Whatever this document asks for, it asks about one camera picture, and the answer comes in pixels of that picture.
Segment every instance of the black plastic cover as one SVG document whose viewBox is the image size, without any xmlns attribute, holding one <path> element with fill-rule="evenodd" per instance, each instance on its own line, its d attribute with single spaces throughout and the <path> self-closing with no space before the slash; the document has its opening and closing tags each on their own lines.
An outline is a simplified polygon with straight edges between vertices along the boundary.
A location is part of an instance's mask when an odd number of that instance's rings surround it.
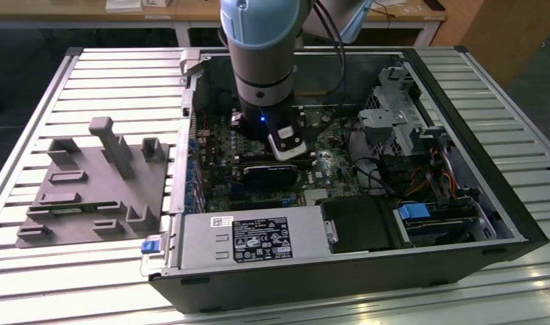
<svg viewBox="0 0 550 325">
<path fill-rule="evenodd" d="M 403 248 L 401 231 L 385 196 L 350 196 L 322 203 L 325 221 L 333 221 L 338 242 L 333 253 Z"/>
</svg>

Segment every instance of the wooden cabinet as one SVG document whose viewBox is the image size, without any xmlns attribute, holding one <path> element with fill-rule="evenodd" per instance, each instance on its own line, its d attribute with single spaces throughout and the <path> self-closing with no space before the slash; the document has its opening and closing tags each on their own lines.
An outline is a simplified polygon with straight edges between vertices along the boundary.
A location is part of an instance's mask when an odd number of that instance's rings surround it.
<svg viewBox="0 0 550 325">
<path fill-rule="evenodd" d="M 439 0 L 447 21 L 431 45 L 463 45 L 506 87 L 550 34 L 550 0 Z"/>
</svg>

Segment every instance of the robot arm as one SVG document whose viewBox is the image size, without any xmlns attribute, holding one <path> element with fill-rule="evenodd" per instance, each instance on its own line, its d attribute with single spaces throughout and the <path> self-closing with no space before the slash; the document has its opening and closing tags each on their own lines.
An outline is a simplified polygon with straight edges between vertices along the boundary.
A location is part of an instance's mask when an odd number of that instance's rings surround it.
<svg viewBox="0 0 550 325">
<path fill-rule="evenodd" d="M 317 0 L 222 0 L 244 128 L 269 142 L 279 160 L 307 151 L 294 109 L 294 48 L 302 32 L 326 36 L 311 13 Z M 331 13 L 342 40 L 359 33 L 371 0 L 319 0 Z"/>
</svg>

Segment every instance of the motherboard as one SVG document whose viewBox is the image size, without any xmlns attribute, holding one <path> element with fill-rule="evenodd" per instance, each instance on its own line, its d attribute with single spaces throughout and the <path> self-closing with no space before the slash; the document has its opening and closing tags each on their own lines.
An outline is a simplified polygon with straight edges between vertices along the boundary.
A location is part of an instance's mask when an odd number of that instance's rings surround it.
<svg viewBox="0 0 550 325">
<path fill-rule="evenodd" d="M 285 162 L 231 128 L 230 115 L 198 120 L 207 212 L 302 207 L 362 193 L 345 150 L 347 121 L 321 106 L 301 111 L 313 141 L 307 153 Z"/>
</svg>

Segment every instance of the wooden table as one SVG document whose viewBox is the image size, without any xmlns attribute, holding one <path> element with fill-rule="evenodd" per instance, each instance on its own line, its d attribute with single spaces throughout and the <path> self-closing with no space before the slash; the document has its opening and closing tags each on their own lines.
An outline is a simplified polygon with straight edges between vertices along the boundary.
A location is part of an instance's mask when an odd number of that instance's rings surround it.
<svg viewBox="0 0 550 325">
<path fill-rule="evenodd" d="M 191 28 L 216 28 L 219 19 L 220 0 L 178 0 L 175 13 L 175 31 L 178 44 L 190 47 Z M 370 11 L 363 28 L 411 28 L 419 29 L 415 46 L 429 46 L 438 31 L 441 23 L 447 19 L 446 12 L 435 12 L 423 0 L 409 0 L 406 4 L 391 5 L 387 12 L 395 17 Z"/>
<path fill-rule="evenodd" d="M 106 13 L 106 0 L 0 0 L 0 28 L 174 28 L 178 1 Z"/>
<path fill-rule="evenodd" d="M 0 28 L 172 28 L 179 46 L 190 47 L 191 28 L 220 25 L 219 0 L 172 0 L 166 8 L 120 14 L 107 14 L 104 6 L 106 0 L 0 0 Z M 430 10 L 423 0 L 387 10 L 395 17 L 370 12 L 363 27 L 418 29 L 415 45 L 430 45 L 446 13 Z"/>
</svg>

